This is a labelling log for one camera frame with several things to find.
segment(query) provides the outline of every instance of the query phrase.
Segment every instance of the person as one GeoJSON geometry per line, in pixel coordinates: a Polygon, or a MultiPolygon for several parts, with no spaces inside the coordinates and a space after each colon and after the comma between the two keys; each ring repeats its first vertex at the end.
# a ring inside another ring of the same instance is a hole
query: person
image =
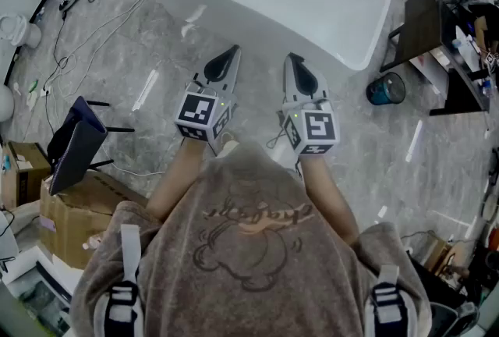
{"type": "Polygon", "coordinates": [[[205,146],[185,139],[147,206],[116,208],[73,295],[76,335],[94,335],[97,300],[123,279],[121,224],[140,227],[145,336],[360,336],[384,264],[427,335],[430,305],[395,227],[359,233],[322,156],[300,158],[303,188],[257,144],[230,140],[202,166],[205,146]]]}

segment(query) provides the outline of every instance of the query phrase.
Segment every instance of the backpack strap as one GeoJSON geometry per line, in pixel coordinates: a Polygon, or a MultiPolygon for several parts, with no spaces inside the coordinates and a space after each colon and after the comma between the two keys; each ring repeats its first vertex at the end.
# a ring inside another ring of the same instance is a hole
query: backpack strap
{"type": "Polygon", "coordinates": [[[95,306],[97,337],[143,337],[143,311],[136,280],[142,254],[139,226],[122,225],[121,234],[124,277],[113,284],[95,306]]]}
{"type": "Polygon", "coordinates": [[[414,337],[417,313],[412,298],[397,287],[398,266],[383,265],[364,308],[366,337],[414,337]]]}

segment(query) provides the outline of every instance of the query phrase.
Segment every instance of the black strap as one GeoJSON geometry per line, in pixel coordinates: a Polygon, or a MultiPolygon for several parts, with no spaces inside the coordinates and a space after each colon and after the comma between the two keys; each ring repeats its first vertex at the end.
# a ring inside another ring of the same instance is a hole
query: black strap
{"type": "Polygon", "coordinates": [[[404,299],[400,294],[400,289],[391,283],[383,282],[377,284],[371,290],[371,301],[374,305],[374,331],[376,336],[383,337],[405,337],[409,328],[409,320],[407,314],[407,307],[405,306],[404,299]],[[384,289],[390,289],[390,292],[383,292],[384,289]],[[380,300],[386,296],[395,295],[392,300],[380,300]],[[382,307],[389,307],[396,305],[400,310],[401,319],[390,323],[381,323],[378,311],[382,307]]]}
{"type": "Polygon", "coordinates": [[[135,304],[137,297],[139,295],[139,288],[137,287],[137,284],[132,282],[118,282],[112,285],[109,288],[108,292],[109,292],[109,301],[108,301],[108,306],[106,307],[106,313],[104,319],[104,334],[117,335],[119,337],[134,337],[137,314],[133,310],[133,305],[135,304]],[[120,293],[130,293],[131,298],[129,300],[119,300],[114,298],[115,294],[120,294],[120,293]],[[109,317],[109,312],[113,305],[124,305],[130,307],[130,311],[132,312],[131,321],[130,322],[115,321],[111,319],[109,317]]]}

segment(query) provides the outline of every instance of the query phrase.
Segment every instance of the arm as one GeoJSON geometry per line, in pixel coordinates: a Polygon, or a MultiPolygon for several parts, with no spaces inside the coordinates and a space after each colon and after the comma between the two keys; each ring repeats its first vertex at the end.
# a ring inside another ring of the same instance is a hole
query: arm
{"type": "Polygon", "coordinates": [[[199,175],[206,143],[185,139],[147,203],[147,211],[160,221],[170,212],[199,175]]]}
{"type": "Polygon", "coordinates": [[[329,173],[322,156],[300,158],[306,193],[333,230],[351,245],[359,237],[359,226],[352,210],[329,173]]]}

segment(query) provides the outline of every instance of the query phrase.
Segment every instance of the teal trash bin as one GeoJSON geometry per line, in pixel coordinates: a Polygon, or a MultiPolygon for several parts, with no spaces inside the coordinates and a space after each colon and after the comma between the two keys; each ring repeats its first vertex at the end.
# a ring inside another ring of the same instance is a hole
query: teal trash bin
{"type": "Polygon", "coordinates": [[[389,72],[366,88],[367,100],[373,105],[400,104],[405,98],[405,85],[396,73],[389,72]]]}

